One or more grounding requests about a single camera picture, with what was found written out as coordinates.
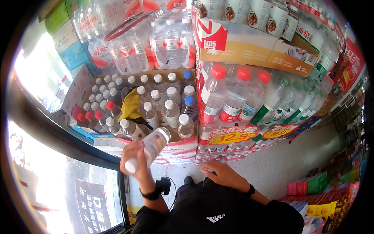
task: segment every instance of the black shirt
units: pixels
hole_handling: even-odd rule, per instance
[[[183,195],[166,215],[143,206],[137,213],[132,234],[303,231],[303,217],[284,202],[273,200],[264,206],[224,186],[194,188]]]

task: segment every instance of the white cap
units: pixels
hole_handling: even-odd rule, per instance
[[[162,76],[160,74],[157,74],[157,75],[154,76],[154,80],[156,82],[160,82],[160,81],[162,81]]]
[[[99,87],[97,85],[92,86],[92,92],[97,92],[99,90]]]
[[[109,93],[110,93],[111,96],[115,96],[117,94],[117,90],[116,89],[111,89]]]
[[[101,85],[100,92],[104,92],[105,90],[107,90],[107,87],[105,85]]]
[[[103,98],[107,99],[110,96],[109,90],[105,90],[104,93],[102,93]]]
[[[113,126],[114,125],[114,119],[112,117],[108,117],[107,120],[105,120],[105,123],[108,126]]]
[[[116,83],[115,83],[114,81],[112,81],[112,82],[110,82],[110,83],[108,84],[108,88],[109,88],[109,89],[113,89],[115,86],[116,86]]]
[[[173,106],[174,106],[174,102],[172,100],[167,100],[165,102],[166,109],[171,109],[171,108],[173,108]]]
[[[177,78],[177,76],[175,75],[174,72],[172,72],[172,73],[168,74],[168,78],[169,78],[169,80],[175,80]]]
[[[103,110],[105,110],[107,108],[107,101],[102,100],[100,102],[100,108],[103,109]]]
[[[129,158],[125,162],[125,169],[129,174],[135,174],[139,170],[138,160],[136,158]]]
[[[127,81],[128,81],[130,84],[133,84],[133,83],[135,83],[135,77],[130,76],[129,78],[127,78]]]
[[[100,77],[97,78],[97,79],[95,80],[95,83],[96,83],[97,85],[99,85],[99,84],[101,83],[101,78],[100,78]]]
[[[93,111],[97,111],[98,108],[99,108],[99,104],[98,104],[97,102],[93,102],[93,103],[91,104],[91,109],[92,109]]]
[[[159,93],[159,91],[158,91],[157,89],[152,90],[152,92],[151,92],[151,97],[152,97],[153,99],[157,99],[157,98],[159,98],[159,97],[160,97],[160,93]]]
[[[121,125],[121,127],[123,127],[123,128],[127,128],[127,127],[129,127],[130,122],[127,121],[127,119],[123,119],[123,120],[121,120],[121,122],[119,122],[119,125]]]
[[[148,76],[147,76],[147,75],[142,75],[142,76],[140,77],[140,81],[141,81],[141,82],[147,82],[147,80],[148,80]]]
[[[179,123],[186,125],[190,122],[190,117],[187,114],[181,114],[179,116]]]
[[[108,83],[110,81],[110,79],[111,79],[110,75],[107,75],[107,76],[104,77],[104,81],[106,83]]]
[[[177,95],[177,89],[175,87],[169,87],[166,90],[166,94],[168,97],[175,97]]]
[[[187,96],[192,96],[195,93],[195,88],[192,85],[187,85],[184,87],[184,94]]]
[[[88,110],[90,109],[90,107],[91,107],[91,105],[90,105],[88,102],[86,102],[86,103],[83,105],[83,110],[88,111]]]
[[[138,92],[138,94],[143,94],[143,93],[145,93],[145,88],[143,86],[139,86],[137,88],[137,92]]]
[[[95,95],[91,94],[90,97],[88,98],[88,100],[90,100],[90,102],[94,102],[95,101]]]
[[[102,95],[98,94],[96,95],[96,101],[100,102],[102,100]]]

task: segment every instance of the right hand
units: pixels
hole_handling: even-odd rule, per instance
[[[204,169],[204,174],[209,179],[219,185],[236,189],[242,193],[248,192],[251,188],[247,180],[237,174],[226,163],[222,163],[217,160],[211,160],[207,163],[201,164],[200,168]],[[217,175],[211,173],[210,171],[208,171],[208,169],[212,169],[216,172]]]

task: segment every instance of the blue bottle cap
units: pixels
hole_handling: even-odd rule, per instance
[[[189,79],[191,77],[191,72],[190,71],[184,71],[183,76],[184,76],[184,78]]]
[[[188,105],[188,106],[192,105],[192,104],[193,104],[193,97],[191,97],[191,96],[186,96],[186,97],[184,98],[184,103],[185,103],[186,105]]]

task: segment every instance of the floor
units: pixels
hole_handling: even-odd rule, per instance
[[[267,198],[280,199],[286,195],[287,182],[304,178],[309,170],[326,165],[330,156],[340,150],[338,134],[333,124],[322,128],[313,128],[301,133],[291,144],[284,140],[277,145],[253,153],[246,158],[228,163],[239,175],[251,183],[257,191]],[[152,165],[155,180],[170,177],[178,188],[187,175],[197,183],[205,176],[195,164],[187,165]],[[126,201],[131,206],[142,206],[142,196],[138,182],[130,177],[130,193]],[[170,194],[164,196],[170,207],[175,198],[173,184]]]

